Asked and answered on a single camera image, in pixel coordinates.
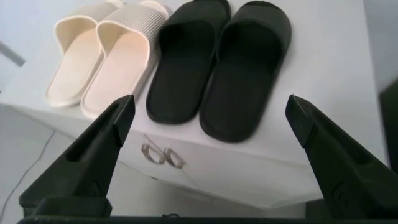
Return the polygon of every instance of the black slipper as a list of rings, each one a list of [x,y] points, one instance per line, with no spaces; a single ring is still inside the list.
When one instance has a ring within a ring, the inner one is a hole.
[[[147,114],[158,123],[192,119],[214,66],[216,43],[231,19],[227,0],[182,5],[159,31],[162,58],[148,92]]]
[[[208,135],[240,142],[257,128],[289,48],[289,18],[263,1],[242,6],[221,34],[217,65],[200,111]]]

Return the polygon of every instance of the white shelf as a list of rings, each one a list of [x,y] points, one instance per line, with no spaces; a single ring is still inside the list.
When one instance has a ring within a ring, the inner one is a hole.
[[[182,3],[171,0],[160,2],[166,3],[173,10]],[[247,1],[229,2],[235,11]],[[152,122],[147,116],[145,106],[152,78],[148,80],[136,101],[136,116],[131,129],[139,133],[219,149],[226,153],[238,152],[262,157],[281,165],[305,169],[309,167],[307,156],[285,118],[285,106],[289,95],[295,94],[311,101],[387,164],[363,1],[271,2],[276,3],[289,16],[293,37],[267,109],[252,138],[239,144],[217,141],[201,130],[198,117],[177,126]],[[0,101],[22,110],[88,123],[78,106],[51,108],[45,102],[45,91],[61,58],[54,37],[46,37],[42,50],[35,59],[28,60],[21,68],[21,72],[0,95]],[[289,180],[283,181],[284,184],[295,184]]]

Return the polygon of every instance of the slipper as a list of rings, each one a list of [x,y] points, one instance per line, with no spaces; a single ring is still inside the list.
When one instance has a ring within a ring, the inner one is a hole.
[[[81,110],[97,118],[114,100],[138,94],[160,57],[157,35],[169,14],[155,1],[127,4],[97,26],[106,56],[80,102]]]
[[[80,102],[104,59],[96,37],[96,26],[117,9],[110,2],[92,4],[56,23],[55,35],[63,59],[45,94],[51,106],[70,106]]]
[[[230,18],[227,0],[194,0],[163,25],[162,58],[146,101],[151,120],[179,124],[196,115],[214,66],[217,38]]]
[[[225,142],[251,136],[291,35],[289,18],[273,4],[253,1],[238,10],[221,34],[217,65],[200,110],[204,132]]]

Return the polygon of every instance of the metal handle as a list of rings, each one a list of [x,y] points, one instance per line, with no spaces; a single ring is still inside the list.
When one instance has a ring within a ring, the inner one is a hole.
[[[172,159],[172,155],[174,158],[176,158],[178,161],[177,163],[175,163]],[[167,161],[168,164],[170,164],[171,166],[177,168],[177,169],[182,169],[183,165],[184,165],[184,161],[181,159],[181,157],[175,153],[173,151],[173,149],[171,148],[165,148],[164,149],[164,157]]]
[[[159,156],[159,161],[155,161],[152,156],[150,156],[149,150],[151,150],[152,152],[156,153]],[[147,158],[148,161],[153,162],[154,164],[158,164],[158,165],[162,165],[165,162],[165,158],[162,155],[162,153],[160,151],[158,151],[157,149],[154,149],[153,147],[150,146],[150,144],[142,144],[141,147],[141,151],[143,153],[143,155],[145,156],[145,158]]]

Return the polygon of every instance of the cabinet door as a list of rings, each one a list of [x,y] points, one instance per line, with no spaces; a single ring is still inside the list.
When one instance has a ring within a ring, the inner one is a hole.
[[[142,148],[147,145],[150,145],[149,157],[142,151]],[[175,169],[166,163],[163,149],[142,133],[130,131],[121,149],[119,160],[156,179],[195,188],[182,170]]]
[[[321,198],[310,167],[228,152],[186,142],[168,146],[202,191],[248,205],[271,208]]]

